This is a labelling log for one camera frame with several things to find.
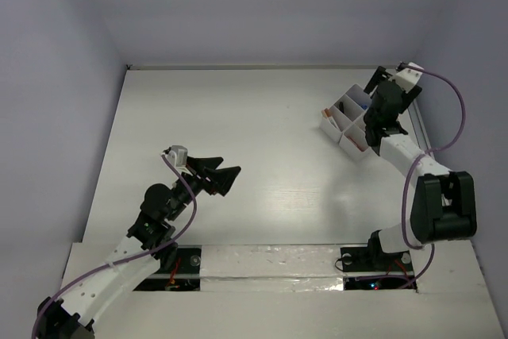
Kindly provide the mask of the white brown-capped marker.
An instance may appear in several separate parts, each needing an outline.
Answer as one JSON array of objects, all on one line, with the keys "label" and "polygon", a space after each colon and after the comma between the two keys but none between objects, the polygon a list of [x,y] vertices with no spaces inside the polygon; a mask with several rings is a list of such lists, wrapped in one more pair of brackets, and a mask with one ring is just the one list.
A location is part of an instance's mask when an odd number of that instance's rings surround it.
[{"label": "white brown-capped marker", "polygon": [[330,113],[329,109],[324,109],[322,111],[322,115],[323,117],[326,118],[326,120],[335,128],[335,129],[338,129],[336,123],[335,123],[335,120],[333,118],[333,115]]}]

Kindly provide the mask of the pink highlighter pen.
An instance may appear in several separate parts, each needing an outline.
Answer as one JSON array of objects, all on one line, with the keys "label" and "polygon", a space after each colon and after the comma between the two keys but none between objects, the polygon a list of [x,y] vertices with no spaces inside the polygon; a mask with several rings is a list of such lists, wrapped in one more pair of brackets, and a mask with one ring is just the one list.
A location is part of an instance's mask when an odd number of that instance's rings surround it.
[{"label": "pink highlighter pen", "polygon": [[364,152],[366,150],[366,148],[364,146],[362,146],[361,144],[359,144],[357,141],[355,141],[352,137],[348,137],[348,139],[352,142],[352,144],[358,149],[360,150],[361,152]]}]

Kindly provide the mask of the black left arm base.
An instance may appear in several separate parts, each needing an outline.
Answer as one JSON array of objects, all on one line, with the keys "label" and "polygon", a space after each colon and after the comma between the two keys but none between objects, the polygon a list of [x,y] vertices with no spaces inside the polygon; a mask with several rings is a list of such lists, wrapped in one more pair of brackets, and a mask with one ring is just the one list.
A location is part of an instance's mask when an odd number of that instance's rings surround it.
[{"label": "black left arm base", "polygon": [[202,246],[180,246],[169,268],[161,268],[134,291],[200,291]]}]

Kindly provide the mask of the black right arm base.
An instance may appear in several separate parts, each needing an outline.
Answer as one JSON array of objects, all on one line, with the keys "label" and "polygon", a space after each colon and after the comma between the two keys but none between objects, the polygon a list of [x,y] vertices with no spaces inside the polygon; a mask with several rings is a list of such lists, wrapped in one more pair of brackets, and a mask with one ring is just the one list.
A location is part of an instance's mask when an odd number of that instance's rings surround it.
[{"label": "black right arm base", "polygon": [[410,252],[385,253],[375,231],[365,246],[340,249],[334,262],[339,272],[346,274],[346,290],[417,290]]}]

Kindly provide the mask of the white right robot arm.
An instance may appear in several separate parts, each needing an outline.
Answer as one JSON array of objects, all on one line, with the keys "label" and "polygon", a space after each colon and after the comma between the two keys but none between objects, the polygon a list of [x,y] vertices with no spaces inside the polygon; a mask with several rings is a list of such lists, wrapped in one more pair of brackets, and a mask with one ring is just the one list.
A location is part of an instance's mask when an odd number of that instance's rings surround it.
[{"label": "white right robot arm", "polygon": [[400,64],[393,74],[378,67],[364,88],[371,97],[364,115],[366,142],[405,178],[400,223],[372,233],[361,257],[375,269],[408,249],[468,239],[477,231],[472,176],[439,164],[434,149],[422,150],[398,120],[421,93],[418,82],[425,73],[412,63]]}]

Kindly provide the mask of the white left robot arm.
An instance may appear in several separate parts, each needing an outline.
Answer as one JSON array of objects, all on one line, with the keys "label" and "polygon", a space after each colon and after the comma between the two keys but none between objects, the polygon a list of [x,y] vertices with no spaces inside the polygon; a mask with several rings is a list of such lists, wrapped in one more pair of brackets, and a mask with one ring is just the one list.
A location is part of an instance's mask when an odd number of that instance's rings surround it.
[{"label": "white left robot arm", "polygon": [[38,306],[33,338],[93,338],[94,325],[117,300],[157,271],[174,269],[183,232],[171,222],[188,206],[196,215],[202,191],[226,196],[241,172],[239,166],[223,168],[221,157],[194,158],[177,150],[161,154],[177,180],[171,187],[151,185],[136,221],[104,262]]}]

